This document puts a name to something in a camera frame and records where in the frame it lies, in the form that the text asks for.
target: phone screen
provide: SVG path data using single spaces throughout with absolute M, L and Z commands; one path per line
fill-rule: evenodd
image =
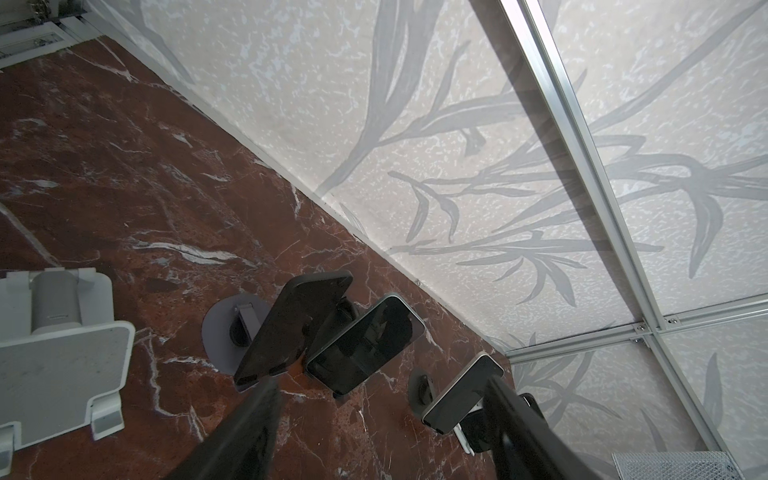
M 424 333 L 424 323 L 398 296 L 386 296 L 320 350 L 306 371 L 345 395 Z
M 289 280 L 240 361 L 235 383 L 242 386 L 277 375 L 297 361 L 351 283 L 352 274 L 346 270 Z
M 450 432 L 483 397 L 491 376 L 502 376 L 504 370 L 489 354 L 481 353 L 425 412 L 422 422 L 439 433 Z

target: metal mesh basket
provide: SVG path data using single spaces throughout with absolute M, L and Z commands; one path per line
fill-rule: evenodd
M 621 480 L 743 480 L 725 452 L 614 453 Z

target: aluminum frame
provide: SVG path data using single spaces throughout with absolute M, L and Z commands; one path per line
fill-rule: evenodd
M 683 403 L 707 448 L 727 452 L 730 455 L 725 441 L 685 379 L 682 369 L 664 343 L 662 335 L 667 331 L 680 331 L 681 328 L 752 318 L 768 312 L 768 300 L 762 298 L 763 296 L 754 301 L 745 299 L 732 303 L 733 305 L 699 309 L 690 313 L 689 316 L 678 314 L 664 317 L 661 314 L 541 6 L 537 0 L 499 0 L 499 2 L 518 39 L 551 116 L 558 126 L 565 147 L 574 161 L 584 189 L 594 205 L 595 213 L 605 229 L 622 270 L 627 275 L 631 292 L 645 322 L 639 326 L 614 327 L 540 346 L 525 347 L 509 353 L 510 361 L 529 362 L 534 359 L 584 352 L 615 343 L 642 339 L 661 365 L 664 375 Z
M 48 35 L 56 35 L 61 40 L 0 58 L 0 68 L 7 68 L 11 65 L 31 60 L 42 55 L 47 55 L 63 48 L 69 48 L 72 45 L 76 45 L 78 43 L 78 40 L 72 38 L 71 35 L 63 31 L 55 23 L 45 22 L 43 25 L 36 25 L 34 27 L 11 31 L 9 33 L 0 35 L 0 48 L 8 47 L 10 45 L 18 44 L 24 41 L 35 40 L 36 38 L 43 38 Z

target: gray suction cup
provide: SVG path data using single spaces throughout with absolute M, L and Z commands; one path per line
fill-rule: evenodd
M 258 320 L 256 329 L 246 332 L 239 321 L 238 306 L 253 307 Z M 250 339 L 258 331 L 270 312 L 270 306 L 261 298 L 250 293 L 230 296 L 212 306 L 203 319 L 203 347 L 208 359 L 222 373 L 234 375 L 243 359 Z

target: gray cylinder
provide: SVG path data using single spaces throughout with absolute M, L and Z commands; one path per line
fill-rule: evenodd
M 43 272 L 32 280 L 32 333 L 80 326 L 78 279 L 65 270 Z

